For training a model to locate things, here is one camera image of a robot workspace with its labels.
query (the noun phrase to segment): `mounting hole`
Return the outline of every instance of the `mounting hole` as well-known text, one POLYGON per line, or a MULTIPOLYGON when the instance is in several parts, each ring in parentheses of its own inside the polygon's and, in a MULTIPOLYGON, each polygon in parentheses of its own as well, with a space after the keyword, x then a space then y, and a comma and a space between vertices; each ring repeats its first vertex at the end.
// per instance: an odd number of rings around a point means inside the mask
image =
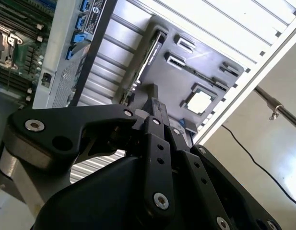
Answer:
POLYGON ((60 151, 68 151, 73 147, 72 141, 63 136, 54 137, 52 145, 60 151))
POLYGON ((257 219, 257 224, 262 230, 268 230, 267 226, 264 224, 264 222, 260 219, 257 219))
POLYGON ((35 123, 35 122, 32 122, 32 123, 31 123, 31 127, 33 127, 33 128, 39 128, 40 125, 37 124, 37 123, 35 123))
POLYGON ((207 184, 207 181, 204 178, 201 178, 202 183, 207 184))
POLYGON ((164 147, 161 146, 161 145, 157 145, 157 147, 158 147, 160 150, 164 150, 164 147))
POLYGON ((165 164, 164 160, 162 158, 157 158, 157 162, 159 164, 165 164))

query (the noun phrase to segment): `silver metal frame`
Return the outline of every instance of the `silver metal frame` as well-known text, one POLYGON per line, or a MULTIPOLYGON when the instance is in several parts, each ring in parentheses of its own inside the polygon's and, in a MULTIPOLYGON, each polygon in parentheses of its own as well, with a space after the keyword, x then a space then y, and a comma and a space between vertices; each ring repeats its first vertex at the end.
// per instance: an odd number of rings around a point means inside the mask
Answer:
POLYGON ((66 60, 68 48, 74 32, 79 6, 83 0, 58 0, 53 18, 52 28, 47 43, 47 50, 43 61, 40 79, 34 99, 33 108, 51 108, 58 90, 60 74, 74 60, 81 57, 78 52, 71 60, 66 60), (49 88, 41 85, 42 76, 48 73, 52 76, 49 88))

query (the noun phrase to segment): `screw hole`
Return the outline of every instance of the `screw hole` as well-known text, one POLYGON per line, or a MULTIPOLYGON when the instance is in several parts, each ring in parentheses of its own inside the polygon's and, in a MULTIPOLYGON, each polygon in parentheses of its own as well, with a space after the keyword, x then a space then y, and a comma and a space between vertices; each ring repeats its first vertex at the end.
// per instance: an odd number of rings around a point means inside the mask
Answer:
POLYGON ((164 150, 164 147, 161 146, 161 145, 157 145, 157 147, 158 147, 160 150, 164 150))
POLYGON ((207 184, 207 181, 204 178, 201 178, 202 183, 207 184))
POLYGON ((163 205, 166 201, 161 196, 158 197, 158 201, 163 205))
POLYGON ((158 162, 159 164, 164 164, 164 163, 165 163, 164 160, 163 160, 162 158, 157 158, 157 162, 158 162))
POLYGON ((69 138, 58 136, 52 140, 52 145, 60 151, 68 151, 72 149, 73 143, 69 138))
POLYGON ((37 124, 37 123, 35 123, 35 122, 32 122, 31 123, 31 127, 33 127, 33 128, 39 128, 39 124, 37 124))

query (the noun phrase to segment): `silver bolt head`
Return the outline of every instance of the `silver bolt head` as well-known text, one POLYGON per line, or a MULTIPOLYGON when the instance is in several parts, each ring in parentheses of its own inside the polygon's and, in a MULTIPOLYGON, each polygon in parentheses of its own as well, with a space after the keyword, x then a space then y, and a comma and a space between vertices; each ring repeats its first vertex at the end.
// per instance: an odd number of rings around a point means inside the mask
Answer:
POLYGON ((174 128, 173 131, 175 132, 175 134, 181 135, 180 131, 178 131, 176 128, 174 128))
POLYGON ((230 230, 230 226, 224 218, 217 217, 216 221, 221 230, 230 230))
POLYGON ((267 223, 269 224, 272 230, 277 230, 276 226, 270 220, 268 220, 267 223))
POLYGON ((41 132, 45 126, 41 121, 31 119, 25 122, 25 128, 32 132, 41 132))
POLYGON ((132 112, 129 111, 129 110, 124 110, 124 114, 125 114, 126 116, 133 116, 132 112))
POLYGON ((153 118, 152 120, 153 120, 153 122, 156 123, 157 125, 160 125, 160 124, 161 124, 161 123, 160 123, 157 119, 155 119, 155 118, 153 118))
POLYGON ((162 193, 155 193, 153 196, 154 203, 161 210, 166 210, 169 207, 169 201, 167 197, 162 193))

